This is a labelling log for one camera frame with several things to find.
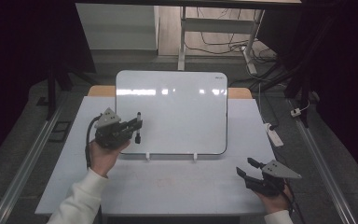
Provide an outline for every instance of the metal frame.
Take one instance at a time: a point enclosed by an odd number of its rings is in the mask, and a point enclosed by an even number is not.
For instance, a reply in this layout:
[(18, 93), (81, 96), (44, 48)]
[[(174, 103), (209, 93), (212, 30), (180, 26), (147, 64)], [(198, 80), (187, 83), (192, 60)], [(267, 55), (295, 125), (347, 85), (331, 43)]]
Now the metal frame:
[(221, 8), (248, 8), (248, 9), (275, 9), (275, 10), (315, 10), (330, 8), (328, 4), (302, 4), (266, 1), (238, 1), (238, 0), (76, 0), (76, 3), (115, 4), (136, 6), (171, 6), (171, 7), (221, 7)]
[(186, 7), (181, 7), (181, 39), (178, 56), (178, 70), (185, 70), (185, 35), (186, 32), (209, 32), (209, 33), (231, 33), (250, 35), (246, 48), (242, 50), (249, 73), (256, 75), (257, 71), (250, 55), (255, 36), (260, 26), (264, 10), (256, 10), (254, 21), (232, 21), (217, 19), (186, 18)]
[(25, 156), (19, 170), (7, 188), (7, 191), (0, 202), (0, 223), (7, 222), (7, 219), (10, 216), (16, 201), (19, 199), (28, 177), (34, 169), (34, 165), (36, 164), (43, 147), (48, 141), (48, 135), (51, 133), (51, 130), (54, 128), (54, 125), (62, 112), (62, 108), (68, 99), (68, 94), (68, 92), (62, 92), (59, 98), (57, 110), (51, 116), (51, 119), (47, 120), (43, 125), (42, 130), (36, 137), (36, 140)]
[[(291, 106), (291, 108), (293, 107), (290, 100), (287, 100), (287, 103)], [(313, 162), (315, 163), (315, 166), (321, 175), (322, 181), (324, 182), (324, 185), (326, 186), (327, 191), (329, 192), (333, 203), (336, 206), (342, 222), (345, 224), (356, 224), (357, 222), (352, 213), (352, 210), (348, 205), (348, 202), (345, 199), (345, 196), (342, 193), (342, 190), (339, 187), (336, 179), (333, 177), (327, 162), (324, 160), (324, 156), (322, 155), (321, 150), (313, 139), (310, 129), (306, 128), (300, 119), (296, 119), (296, 125), (304, 139), (305, 144), (307, 145), (308, 150), (310, 151)]]

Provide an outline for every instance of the metal stand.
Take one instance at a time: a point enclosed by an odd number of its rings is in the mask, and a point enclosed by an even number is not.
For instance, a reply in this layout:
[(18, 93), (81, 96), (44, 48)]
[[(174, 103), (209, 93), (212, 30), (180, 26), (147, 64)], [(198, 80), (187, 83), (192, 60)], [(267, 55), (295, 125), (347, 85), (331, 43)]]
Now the metal stand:
[(253, 64), (250, 52), (255, 42), (255, 36), (260, 26), (264, 10), (257, 10), (254, 21), (233, 21), (218, 19), (186, 18), (186, 7), (181, 7), (181, 41), (178, 57), (178, 70), (185, 70), (185, 34), (186, 32), (208, 32), (250, 35), (246, 48), (243, 49), (243, 56), (249, 72), (256, 75), (257, 71)]

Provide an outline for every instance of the white wire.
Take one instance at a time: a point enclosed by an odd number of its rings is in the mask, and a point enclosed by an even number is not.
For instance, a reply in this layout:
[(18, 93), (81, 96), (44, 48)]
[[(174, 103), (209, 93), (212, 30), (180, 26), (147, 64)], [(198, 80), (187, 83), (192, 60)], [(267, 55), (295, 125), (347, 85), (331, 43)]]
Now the white wire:
[(261, 114), (261, 91), (260, 91), (260, 83), (258, 83), (258, 110), (260, 111), (260, 117), (263, 120), (264, 123), (266, 123), (266, 121), (263, 118), (263, 115)]
[(308, 105), (306, 107), (300, 109), (300, 111), (303, 111), (303, 110), (307, 109), (309, 106), (310, 106), (310, 100), (308, 100)]

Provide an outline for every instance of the small white plug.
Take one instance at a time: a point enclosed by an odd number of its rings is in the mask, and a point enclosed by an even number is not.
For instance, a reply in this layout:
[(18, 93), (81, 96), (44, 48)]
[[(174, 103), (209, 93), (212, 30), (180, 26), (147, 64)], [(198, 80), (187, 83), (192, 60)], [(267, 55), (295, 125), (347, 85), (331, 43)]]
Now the small white plug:
[(295, 117), (301, 115), (301, 110), (299, 108), (294, 109), (294, 110), (290, 111), (290, 114), (292, 115), (293, 118), (295, 118)]
[(265, 123), (264, 127), (266, 128), (268, 138), (269, 138), (269, 140), (271, 140), (272, 144), (275, 147), (282, 147), (283, 142), (282, 142), (281, 138), (279, 137), (279, 135), (275, 132), (275, 130), (270, 129), (271, 124)]

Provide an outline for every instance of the white sleeve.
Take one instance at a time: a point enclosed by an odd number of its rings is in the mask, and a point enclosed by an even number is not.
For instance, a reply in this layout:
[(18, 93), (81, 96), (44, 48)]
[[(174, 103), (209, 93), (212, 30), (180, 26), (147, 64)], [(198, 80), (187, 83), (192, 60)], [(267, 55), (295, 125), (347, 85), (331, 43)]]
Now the white sleeve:
[(293, 224), (287, 210), (268, 214), (264, 216), (264, 220), (266, 220), (266, 224)]
[(89, 169), (86, 177), (72, 185), (68, 197), (51, 215), (52, 223), (92, 223), (101, 204), (101, 194), (108, 179), (95, 174)]

